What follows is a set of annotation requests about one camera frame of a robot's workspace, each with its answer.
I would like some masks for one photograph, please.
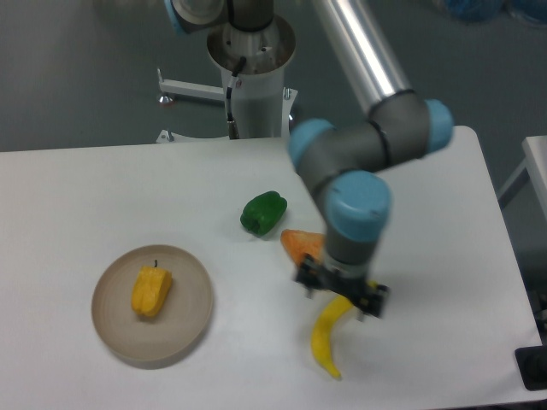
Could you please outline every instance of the black object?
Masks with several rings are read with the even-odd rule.
[[[310,255],[305,256],[295,280],[303,284],[308,291],[331,290],[345,296],[364,314],[377,318],[381,315],[385,299],[389,294],[389,288],[383,284],[373,287],[363,278],[341,278],[338,271],[329,271]]]
[[[547,346],[518,348],[516,362],[528,390],[547,390]]]

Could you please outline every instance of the yellow banana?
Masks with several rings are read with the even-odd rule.
[[[336,321],[352,307],[348,299],[336,296],[321,312],[311,332],[311,352],[314,358],[336,379],[340,379],[342,375],[332,362],[331,330]]]

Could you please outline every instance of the black cable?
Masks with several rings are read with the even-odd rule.
[[[236,79],[245,67],[245,63],[247,62],[247,59],[245,57],[241,57],[239,59],[238,64],[232,71],[232,79]],[[226,115],[228,121],[233,121],[233,114],[232,114],[232,87],[230,86],[230,83],[228,83],[228,87],[226,88]]]

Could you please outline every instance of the white table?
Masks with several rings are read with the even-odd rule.
[[[474,132],[382,173],[394,208],[373,264],[391,287],[383,319],[333,336],[344,380],[309,352],[313,300],[292,281],[285,228],[322,222],[284,141],[217,141],[0,155],[0,408],[440,408],[532,401],[514,350],[539,345],[503,218]],[[279,229],[239,226],[265,190],[289,202]],[[208,269],[207,336],[169,368],[118,361],[91,323],[104,269],[166,243]]]

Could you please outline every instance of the beige plate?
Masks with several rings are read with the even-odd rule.
[[[162,310],[143,318],[131,309],[131,294],[141,266],[173,274]],[[167,245],[132,250],[99,279],[91,315],[103,342],[126,363],[143,368],[170,366],[199,341],[213,308],[213,290],[203,265],[188,252]]]

